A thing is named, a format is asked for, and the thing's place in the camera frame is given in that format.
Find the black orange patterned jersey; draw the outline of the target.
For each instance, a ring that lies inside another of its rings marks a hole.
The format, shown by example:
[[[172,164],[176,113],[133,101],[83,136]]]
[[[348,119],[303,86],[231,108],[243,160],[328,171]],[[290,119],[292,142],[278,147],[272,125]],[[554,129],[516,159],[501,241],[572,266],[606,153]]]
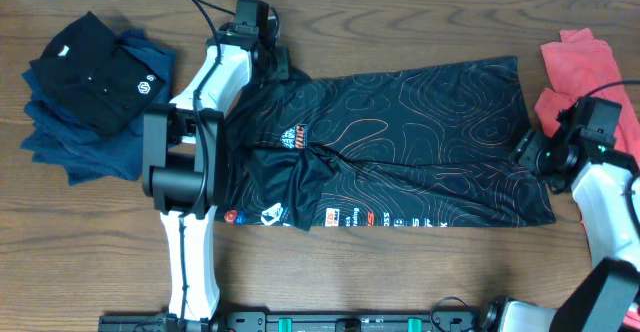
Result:
[[[530,127],[514,57],[246,89],[226,121],[233,225],[528,227],[555,217],[509,156]]]

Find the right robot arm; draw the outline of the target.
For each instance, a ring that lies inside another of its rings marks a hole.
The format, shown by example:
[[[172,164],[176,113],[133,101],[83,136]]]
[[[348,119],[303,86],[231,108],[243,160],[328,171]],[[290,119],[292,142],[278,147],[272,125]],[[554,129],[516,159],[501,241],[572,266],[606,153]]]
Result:
[[[581,97],[559,113],[551,137],[529,131],[510,160],[577,204],[592,272],[557,309],[510,298],[495,301],[484,331],[616,331],[639,302],[639,167],[615,149],[618,103]]]

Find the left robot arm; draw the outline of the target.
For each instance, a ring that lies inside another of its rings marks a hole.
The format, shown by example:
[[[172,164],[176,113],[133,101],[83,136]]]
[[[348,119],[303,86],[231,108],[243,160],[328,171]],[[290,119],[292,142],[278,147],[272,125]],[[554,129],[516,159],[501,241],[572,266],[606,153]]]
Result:
[[[143,190],[159,212],[169,249],[168,331],[207,330],[215,319],[214,221],[228,175],[224,125],[245,87],[288,74],[279,37],[275,17],[228,23],[208,40],[187,87],[144,114]]]

